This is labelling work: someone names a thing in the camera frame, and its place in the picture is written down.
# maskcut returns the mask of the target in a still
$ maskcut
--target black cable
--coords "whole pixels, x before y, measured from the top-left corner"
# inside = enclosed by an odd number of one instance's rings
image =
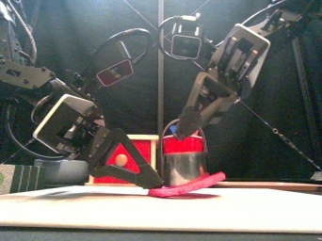
[[[17,139],[13,129],[11,129],[11,107],[13,104],[9,104],[7,106],[7,117],[6,117],[6,130],[7,133],[11,137],[11,140],[14,142],[14,144],[17,145],[17,147],[30,156],[35,157],[37,159],[42,159],[46,161],[59,161],[67,158],[67,156],[47,156],[47,155],[42,155],[39,153],[35,153],[34,151],[31,151]]]
[[[82,72],[81,76],[85,76],[89,69],[93,67],[94,64],[94,60],[97,58],[97,55],[99,54],[101,50],[111,43],[118,42],[124,39],[128,39],[129,37],[134,37],[134,36],[145,36],[146,37],[146,49],[144,51],[144,53],[133,60],[133,64],[138,64],[148,56],[149,54],[149,50],[153,46],[153,37],[152,37],[152,33],[144,29],[144,28],[132,28],[129,30],[125,30],[120,33],[117,33],[113,37],[110,37],[102,44],[101,46],[97,48],[95,52],[93,53],[91,59],[90,59],[90,64],[86,67],[85,71]]]
[[[162,23],[161,23],[161,26],[158,28],[158,36],[160,36],[160,40],[158,40],[158,45],[160,45],[160,49],[162,51],[162,53],[166,55],[166,56],[170,56],[173,57],[174,59],[177,60],[192,60],[192,58],[188,58],[188,57],[177,57],[177,56],[173,56],[164,48],[162,46],[162,31],[164,31],[164,28],[165,28],[165,25],[169,24],[170,22],[174,22],[174,21],[178,21],[180,19],[182,19],[184,17],[182,16],[174,16],[174,17],[170,17],[168,18]]]

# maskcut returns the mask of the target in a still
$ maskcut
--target white table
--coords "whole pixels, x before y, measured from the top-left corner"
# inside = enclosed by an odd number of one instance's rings
[[[322,240],[322,196],[265,188],[209,188],[173,199],[146,194],[141,187],[69,186],[3,195],[0,226],[9,228],[2,232],[21,234],[34,227],[152,235],[309,234]]]

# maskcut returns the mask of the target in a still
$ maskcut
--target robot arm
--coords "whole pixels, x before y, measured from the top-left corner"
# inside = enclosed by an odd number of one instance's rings
[[[3,85],[14,88],[13,96],[5,99],[2,97],[2,102],[7,108],[7,132],[19,150],[39,159],[85,160],[90,164],[90,174],[95,177],[114,176],[144,188],[161,186],[162,178],[142,157],[129,136],[121,129],[110,130],[105,126],[97,100],[93,98],[98,89],[115,84],[134,73],[133,65],[145,58],[152,47],[150,32],[136,28],[113,36],[98,47],[83,73],[75,74],[74,83],[65,83],[47,68],[29,66],[30,55],[23,53],[14,34],[13,18],[17,11],[11,1],[0,2],[0,10],[5,11],[2,24],[11,30],[2,31],[7,40],[3,42],[10,48],[6,48],[9,52],[0,57],[0,81]],[[124,43],[124,40],[133,36],[146,38],[145,52],[136,59],[132,58]],[[31,118],[37,124],[34,139],[59,156],[35,153],[15,137],[11,129],[13,113],[17,103],[22,101],[33,105]],[[106,165],[106,160],[120,144],[133,155],[140,173],[115,165]]]
[[[297,0],[273,1],[268,8],[256,13],[242,24],[234,26],[214,51],[208,71],[201,72],[197,76],[186,106],[180,116],[176,132],[178,139],[185,139],[201,127],[206,127],[214,117],[220,119],[222,112],[229,110],[240,98],[245,99],[249,96],[269,49],[274,51],[274,49],[281,48],[301,33],[312,19],[313,11],[319,7],[321,7],[321,1],[316,0],[309,3]],[[260,24],[248,27],[249,23],[264,14],[268,14],[268,18]],[[185,18],[177,17],[177,19],[181,19],[181,24],[185,24]],[[201,27],[198,19],[196,22],[194,29]],[[202,47],[197,48],[193,44],[192,49],[202,49]],[[185,49],[181,51],[172,49],[172,53],[189,52]],[[192,56],[197,58],[197,52],[196,55],[181,55],[181,58],[178,56],[172,57],[178,60],[188,60],[194,59]]]

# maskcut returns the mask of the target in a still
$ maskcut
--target wooden box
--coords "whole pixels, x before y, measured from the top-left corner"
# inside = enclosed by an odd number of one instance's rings
[[[140,150],[146,161],[150,163],[152,167],[157,168],[157,148],[158,148],[158,135],[128,135],[130,139],[134,141],[134,144]],[[126,169],[133,170],[140,173],[140,167],[137,162],[122,146],[118,145],[115,152],[111,155],[111,158],[106,161],[107,165],[120,165]],[[115,177],[99,177],[95,178],[90,176],[90,181],[87,185],[132,185],[129,182],[115,178]]]

